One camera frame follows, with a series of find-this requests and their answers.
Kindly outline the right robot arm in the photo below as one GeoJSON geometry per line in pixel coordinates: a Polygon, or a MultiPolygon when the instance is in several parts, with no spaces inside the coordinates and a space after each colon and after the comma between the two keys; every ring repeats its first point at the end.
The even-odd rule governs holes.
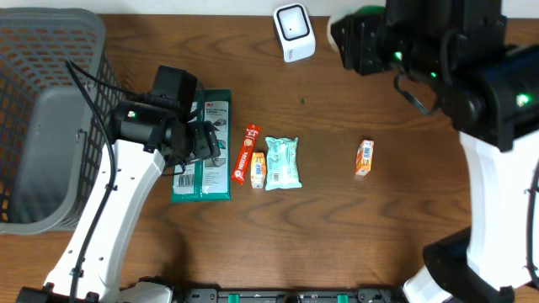
{"type": "Polygon", "coordinates": [[[431,108],[403,97],[444,113],[465,152],[472,224],[424,249],[405,302],[511,302],[538,283],[538,48],[506,26],[497,1],[389,1],[328,24],[344,68],[428,85],[431,108]]]}

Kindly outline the light blue tissue pack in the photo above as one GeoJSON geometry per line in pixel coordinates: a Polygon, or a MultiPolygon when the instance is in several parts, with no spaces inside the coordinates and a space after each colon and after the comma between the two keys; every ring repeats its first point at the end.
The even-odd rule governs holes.
{"type": "Polygon", "coordinates": [[[300,182],[296,163],[298,138],[274,138],[267,136],[267,176],[265,189],[299,189],[300,182]]]}

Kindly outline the red Nescafe stick sachet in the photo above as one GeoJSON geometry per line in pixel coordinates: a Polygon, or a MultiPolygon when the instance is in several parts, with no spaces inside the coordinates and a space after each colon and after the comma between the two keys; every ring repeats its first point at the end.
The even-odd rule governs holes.
{"type": "Polygon", "coordinates": [[[242,146],[237,157],[237,162],[232,172],[232,181],[239,184],[244,184],[248,165],[251,161],[253,149],[256,145],[260,131],[260,126],[248,124],[242,141],[242,146]]]}

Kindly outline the green 3M package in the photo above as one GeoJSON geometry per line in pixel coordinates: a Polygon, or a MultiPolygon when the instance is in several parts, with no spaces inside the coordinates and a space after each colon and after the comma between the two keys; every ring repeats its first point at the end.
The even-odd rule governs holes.
{"type": "Polygon", "coordinates": [[[229,200],[230,192],[230,129],[232,92],[229,89],[206,89],[204,96],[195,95],[192,110],[200,110],[193,121],[209,121],[216,134],[220,155],[190,164],[181,174],[176,166],[173,176],[173,204],[229,200]]]}

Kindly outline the orange tissue pack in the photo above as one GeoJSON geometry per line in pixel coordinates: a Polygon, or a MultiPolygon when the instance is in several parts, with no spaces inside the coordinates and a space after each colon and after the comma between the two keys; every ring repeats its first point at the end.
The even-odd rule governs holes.
{"type": "Polygon", "coordinates": [[[355,159],[355,174],[365,177],[371,171],[374,141],[363,140],[355,159]]]}
{"type": "Polygon", "coordinates": [[[251,159],[250,179],[253,189],[262,189],[267,174],[265,156],[263,152],[254,152],[251,159]]]}

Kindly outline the green lid white jar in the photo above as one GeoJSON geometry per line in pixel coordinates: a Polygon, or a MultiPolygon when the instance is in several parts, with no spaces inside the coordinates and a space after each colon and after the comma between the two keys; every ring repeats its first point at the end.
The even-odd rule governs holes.
{"type": "Polygon", "coordinates": [[[385,8],[381,5],[374,5],[374,4],[369,4],[369,5],[362,5],[360,6],[359,4],[356,4],[355,6],[346,6],[346,7],[342,7],[340,8],[339,10],[337,10],[335,13],[333,13],[329,19],[328,19],[328,23],[327,23],[327,38],[328,38],[328,43],[329,45],[331,46],[331,48],[337,52],[339,50],[332,34],[331,34],[331,26],[333,24],[335,24],[336,22],[340,21],[341,19],[343,19],[344,17],[346,17],[347,15],[349,14],[356,14],[356,13],[359,13],[359,14],[368,14],[368,13],[383,13],[385,10],[385,8]]]}

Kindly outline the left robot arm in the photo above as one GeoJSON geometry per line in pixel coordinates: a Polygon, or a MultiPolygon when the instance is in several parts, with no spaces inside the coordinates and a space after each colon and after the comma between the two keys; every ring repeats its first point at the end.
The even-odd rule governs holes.
{"type": "Polygon", "coordinates": [[[125,253],[147,196],[163,171],[220,153],[210,121],[190,107],[122,101],[109,113],[99,174],[77,228],[39,288],[19,302],[178,302],[159,278],[121,289],[125,253]]]}

